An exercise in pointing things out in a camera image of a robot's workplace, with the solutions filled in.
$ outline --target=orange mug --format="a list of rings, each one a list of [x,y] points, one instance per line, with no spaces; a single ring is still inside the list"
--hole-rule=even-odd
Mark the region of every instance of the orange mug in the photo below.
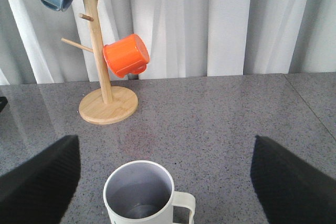
[[[119,78],[128,73],[142,73],[146,70],[146,64],[150,59],[145,44],[136,34],[105,45],[103,54],[107,65]]]

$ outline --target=granite countertop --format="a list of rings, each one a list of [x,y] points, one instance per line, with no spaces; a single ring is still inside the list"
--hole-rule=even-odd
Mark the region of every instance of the granite countertop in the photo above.
[[[336,73],[114,81],[139,98],[111,125],[78,104],[97,82],[0,86],[1,174],[64,135],[80,139],[81,179],[62,223],[109,223],[103,185],[120,165],[148,159],[196,197],[196,224],[267,223],[249,172],[255,135],[269,136],[336,178]],[[175,221],[185,219],[178,209]]]

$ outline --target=wooden pole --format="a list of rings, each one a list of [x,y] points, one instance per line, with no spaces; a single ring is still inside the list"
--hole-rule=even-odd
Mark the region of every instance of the wooden pole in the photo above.
[[[83,2],[86,15],[93,18],[93,21],[89,22],[89,29],[93,47],[93,54],[95,56],[94,58],[98,71],[102,98],[105,104],[112,103],[111,82],[108,67],[103,56],[104,44],[97,10],[97,1],[83,0]]]

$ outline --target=mug handle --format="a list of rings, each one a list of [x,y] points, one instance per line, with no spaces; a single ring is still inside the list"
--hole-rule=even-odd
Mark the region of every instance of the mug handle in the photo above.
[[[180,191],[175,191],[172,205],[175,206],[175,207],[188,208],[190,210],[189,224],[194,224],[196,199],[193,195],[191,195],[189,193],[183,193],[183,192],[180,192]]]

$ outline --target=wooden peg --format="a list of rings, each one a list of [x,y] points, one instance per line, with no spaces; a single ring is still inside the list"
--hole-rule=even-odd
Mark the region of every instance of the wooden peg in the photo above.
[[[78,48],[80,48],[80,49],[83,49],[83,50],[85,50],[85,51],[93,52],[93,50],[92,50],[91,48],[86,47],[86,46],[83,46],[83,45],[81,45],[81,44],[78,44],[78,43],[76,43],[76,42],[74,42],[74,41],[72,41],[72,40],[69,40],[69,39],[66,39],[66,38],[62,38],[61,41],[65,42],[65,43],[68,43],[69,45],[72,45],[72,46],[74,46],[74,47],[78,47]]]
[[[92,18],[92,17],[90,17],[90,16],[88,16],[88,15],[85,15],[85,14],[83,14],[83,13],[80,13],[79,14],[79,17],[80,18],[82,18],[82,19],[86,19],[86,20],[88,20],[88,21],[94,21],[94,19]]]
[[[103,56],[104,43],[101,34],[96,0],[83,0],[83,2],[85,13],[94,19],[94,21],[88,22],[88,25],[92,42],[93,55],[95,58],[94,60],[96,62],[99,77],[102,100],[105,104],[113,103],[109,71]]]

